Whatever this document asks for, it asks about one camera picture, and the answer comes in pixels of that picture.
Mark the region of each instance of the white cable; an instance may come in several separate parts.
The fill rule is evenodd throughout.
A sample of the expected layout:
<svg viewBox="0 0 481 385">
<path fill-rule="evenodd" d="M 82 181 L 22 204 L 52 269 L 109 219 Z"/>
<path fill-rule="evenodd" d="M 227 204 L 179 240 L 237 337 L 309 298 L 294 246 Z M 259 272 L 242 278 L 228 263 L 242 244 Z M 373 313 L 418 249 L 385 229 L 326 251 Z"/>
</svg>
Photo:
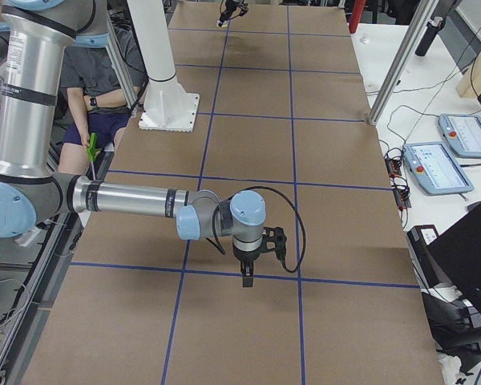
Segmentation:
<svg viewBox="0 0 481 385">
<path fill-rule="evenodd" d="M 30 293 L 30 290 L 25 286 L 25 284 L 21 281 L 19 281 L 18 279 L 16 278 L 6 278 L 6 279 L 1 279 L 0 280 L 0 284 L 1 283 L 4 283 L 4 282 L 17 282 L 19 283 L 22 288 L 25 290 L 25 293 L 26 293 L 26 299 L 25 299 L 25 302 L 23 303 L 23 306 L 19 309 L 19 310 L 16 310 L 16 308 L 12 308 L 10 309 L 8 312 L 7 312 L 7 318 L 5 321 L 3 321 L 2 323 L 0 323 L 0 328 L 1 327 L 4 327 L 5 325 L 7 325 L 12 319 L 14 319 L 15 317 L 17 317 L 18 315 L 20 315 L 25 309 L 26 307 L 28 306 L 29 304 L 29 301 L 30 301 L 30 298 L 31 298 L 31 293 Z M 11 316 L 9 316 L 10 312 L 11 311 L 16 311 L 14 314 L 12 314 Z"/>
</svg>

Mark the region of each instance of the gray t-shirt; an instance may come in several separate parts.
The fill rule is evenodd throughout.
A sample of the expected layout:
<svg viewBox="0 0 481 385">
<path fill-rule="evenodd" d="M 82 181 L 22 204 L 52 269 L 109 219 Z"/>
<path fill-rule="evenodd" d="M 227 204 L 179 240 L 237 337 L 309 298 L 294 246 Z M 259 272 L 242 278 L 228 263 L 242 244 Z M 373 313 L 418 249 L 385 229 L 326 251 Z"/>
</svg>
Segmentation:
<svg viewBox="0 0 481 385">
<path fill-rule="evenodd" d="M 143 60 L 131 31 L 115 29 L 119 49 L 127 62 L 127 69 L 135 87 L 141 87 L 146 74 Z M 112 69 L 112 63 L 105 48 L 82 48 L 69 46 L 64 51 L 61 88 L 83 88 L 84 94 L 99 96 L 121 88 Z M 99 108 L 92 112 L 128 112 L 127 107 Z"/>
</svg>

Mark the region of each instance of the cardboard surface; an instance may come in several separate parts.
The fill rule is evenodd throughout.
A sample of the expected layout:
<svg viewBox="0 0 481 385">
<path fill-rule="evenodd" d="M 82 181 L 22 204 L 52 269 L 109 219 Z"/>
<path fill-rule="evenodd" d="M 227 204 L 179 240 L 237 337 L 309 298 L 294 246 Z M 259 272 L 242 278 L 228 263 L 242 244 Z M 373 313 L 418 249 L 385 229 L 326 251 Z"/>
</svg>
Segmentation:
<svg viewBox="0 0 481 385">
<path fill-rule="evenodd" d="M 305 222 L 300 273 L 262 255 L 243 289 L 230 239 L 223 256 L 179 241 L 173 220 L 93 214 L 24 384 L 443 383 L 343 11 L 249 7 L 215 30 L 216 3 L 178 5 L 170 35 L 179 81 L 202 93 L 195 129 L 129 127 L 107 181 L 220 199 L 277 188 Z M 293 211 L 261 195 L 292 269 Z"/>
</svg>

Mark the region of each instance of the person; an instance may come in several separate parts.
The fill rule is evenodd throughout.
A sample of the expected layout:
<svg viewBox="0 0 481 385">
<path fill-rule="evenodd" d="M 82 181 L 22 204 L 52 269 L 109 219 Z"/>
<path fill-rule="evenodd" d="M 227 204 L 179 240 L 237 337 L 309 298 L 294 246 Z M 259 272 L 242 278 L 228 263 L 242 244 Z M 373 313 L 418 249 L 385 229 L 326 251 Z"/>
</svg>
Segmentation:
<svg viewBox="0 0 481 385">
<path fill-rule="evenodd" d="M 146 72 L 133 33 L 116 28 L 116 36 L 138 93 Z M 110 142 L 117 147 L 129 119 L 128 107 L 105 48 L 68 47 L 60 87 L 67 90 L 74 123 L 64 135 L 58 171 L 83 175 L 89 166 L 87 148 L 91 133 L 96 133 L 96 148 L 104 148 Z"/>
</svg>

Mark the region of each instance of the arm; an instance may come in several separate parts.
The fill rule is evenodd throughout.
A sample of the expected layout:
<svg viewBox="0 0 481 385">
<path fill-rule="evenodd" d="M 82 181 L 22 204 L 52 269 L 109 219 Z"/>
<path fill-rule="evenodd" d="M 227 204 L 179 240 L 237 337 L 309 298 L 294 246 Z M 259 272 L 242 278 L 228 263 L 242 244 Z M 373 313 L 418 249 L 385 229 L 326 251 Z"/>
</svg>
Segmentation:
<svg viewBox="0 0 481 385">
<path fill-rule="evenodd" d="M 67 103 L 71 116 L 79 130 L 82 146 L 89 146 L 89 127 L 87 126 L 87 109 L 83 98 L 83 89 L 78 87 L 67 89 Z"/>
<path fill-rule="evenodd" d="M 140 87 L 134 87 L 134 92 L 137 94 L 139 92 Z M 86 109 L 88 111 L 92 110 L 91 105 L 89 104 L 89 99 L 91 97 L 89 95 L 84 95 L 83 99 L 86 104 Z M 114 107 L 122 107 L 124 106 L 127 101 L 125 100 L 125 95 L 123 90 L 117 89 L 114 91 L 110 91 L 107 94 L 96 96 L 96 104 L 98 107 L 107 107 L 107 108 L 114 108 Z"/>
</svg>

